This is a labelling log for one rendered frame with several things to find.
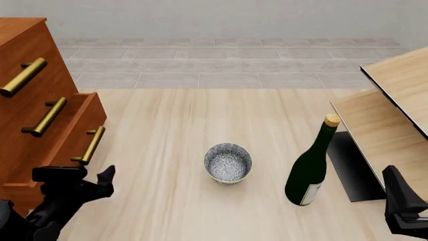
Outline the wooden cabinet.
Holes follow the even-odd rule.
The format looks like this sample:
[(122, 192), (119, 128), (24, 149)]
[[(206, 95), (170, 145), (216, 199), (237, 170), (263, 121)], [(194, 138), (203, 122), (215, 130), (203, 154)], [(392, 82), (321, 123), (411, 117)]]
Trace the wooden cabinet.
[(0, 17), (0, 199), (26, 216), (43, 200), (33, 168), (88, 164), (106, 113), (78, 92), (44, 18)]

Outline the patterned blue white bowl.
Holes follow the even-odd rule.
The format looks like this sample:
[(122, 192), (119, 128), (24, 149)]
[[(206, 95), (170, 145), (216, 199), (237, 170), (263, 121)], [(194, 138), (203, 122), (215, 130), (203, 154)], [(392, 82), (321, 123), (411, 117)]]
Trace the patterned blue white bowl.
[(204, 168), (210, 178), (221, 185), (235, 185), (250, 173), (253, 162), (243, 147), (233, 143), (212, 146), (204, 156)]

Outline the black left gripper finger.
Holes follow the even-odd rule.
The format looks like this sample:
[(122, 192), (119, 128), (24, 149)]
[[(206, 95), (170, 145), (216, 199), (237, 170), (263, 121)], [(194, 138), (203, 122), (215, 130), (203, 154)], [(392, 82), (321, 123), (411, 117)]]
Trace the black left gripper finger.
[(114, 165), (109, 166), (103, 172), (97, 174), (97, 184), (108, 186), (112, 185), (114, 175), (116, 173), (116, 168)]

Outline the pale wooden shelf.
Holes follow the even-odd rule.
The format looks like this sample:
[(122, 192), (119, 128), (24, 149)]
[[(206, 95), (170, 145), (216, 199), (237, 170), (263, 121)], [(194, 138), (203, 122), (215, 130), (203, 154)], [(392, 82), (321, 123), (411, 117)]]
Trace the pale wooden shelf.
[(428, 47), (360, 69), (375, 88), (331, 102), (368, 167), (356, 180), (381, 199), (393, 165), (428, 202)]

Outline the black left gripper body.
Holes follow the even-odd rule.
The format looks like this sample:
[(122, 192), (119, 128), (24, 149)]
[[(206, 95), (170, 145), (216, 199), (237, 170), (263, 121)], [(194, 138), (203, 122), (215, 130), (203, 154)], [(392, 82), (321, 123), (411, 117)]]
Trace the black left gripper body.
[(92, 183), (86, 180), (46, 182), (41, 186), (41, 192), (49, 202), (78, 205), (112, 196), (114, 186), (111, 183)]

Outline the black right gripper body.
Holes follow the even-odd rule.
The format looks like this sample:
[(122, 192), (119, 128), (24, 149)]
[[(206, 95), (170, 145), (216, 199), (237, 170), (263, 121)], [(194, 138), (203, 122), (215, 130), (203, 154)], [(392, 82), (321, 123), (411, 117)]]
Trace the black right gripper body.
[(428, 217), (419, 214), (388, 214), (385, 221), (392, 234), (428, 239)]

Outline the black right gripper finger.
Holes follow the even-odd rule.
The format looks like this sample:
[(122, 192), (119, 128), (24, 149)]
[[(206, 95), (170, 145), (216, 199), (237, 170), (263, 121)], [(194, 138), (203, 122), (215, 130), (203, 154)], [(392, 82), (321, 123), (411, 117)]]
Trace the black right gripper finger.
[(412, 190), (395, 166), (387, 166), (382, 175), (386, 193), (385, 214), (418, 214), (428, 210), (428, 203)]

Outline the dark green corked bottle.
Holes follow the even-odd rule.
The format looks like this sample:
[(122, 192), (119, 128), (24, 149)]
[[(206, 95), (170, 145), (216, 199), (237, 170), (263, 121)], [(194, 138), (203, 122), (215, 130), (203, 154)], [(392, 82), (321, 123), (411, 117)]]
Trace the dark green corked bottle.
[(327, 114), (312, 146), (294, 162), (284, 192), (298, 206), (310, 204), (326, 177), (326, 154), (340, 117)]

